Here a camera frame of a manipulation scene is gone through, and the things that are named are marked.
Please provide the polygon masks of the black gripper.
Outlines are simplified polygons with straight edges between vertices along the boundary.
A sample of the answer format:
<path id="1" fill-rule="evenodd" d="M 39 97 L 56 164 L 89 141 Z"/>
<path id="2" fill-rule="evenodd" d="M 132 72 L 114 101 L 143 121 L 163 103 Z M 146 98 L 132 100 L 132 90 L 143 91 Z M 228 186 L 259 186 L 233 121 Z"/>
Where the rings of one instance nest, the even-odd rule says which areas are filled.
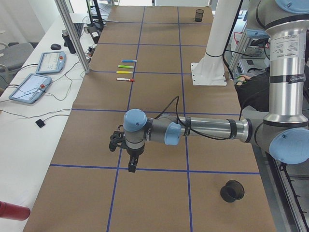
<path id="1" fill-rule="evenodd" d="M 131 173 L 135 173 L 138 164 L 138 157 L 144 152 L 144 146 L 137 149 L 128 147 L 126 151 L 130 155 L 130 160 L 128 162 L 128 171 Z"/>

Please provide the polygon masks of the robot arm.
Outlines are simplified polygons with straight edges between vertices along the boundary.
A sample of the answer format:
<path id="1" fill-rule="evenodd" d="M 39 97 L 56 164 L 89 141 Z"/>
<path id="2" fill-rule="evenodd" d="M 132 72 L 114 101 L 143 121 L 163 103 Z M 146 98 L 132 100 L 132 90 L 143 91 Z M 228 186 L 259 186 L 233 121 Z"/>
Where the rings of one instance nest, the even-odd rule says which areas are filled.
<path id="1" fill-rule="evenodd" d="M 306 0 L 252 0 L 247 31 L 271 39 L 269 111 L 263 119 L 208 119 L 160 114 L 148 118 L 139 109 L 124 115 L 121 146 L 130 155 L 128 170 L 135 172 L 147 141 L 177 145 L 181 136 L 214 140 L 238 139 L 262 148 L 286 164 L 309 158 L 309 121 L 302 113 L 305 44 L 309 28 Z"/>

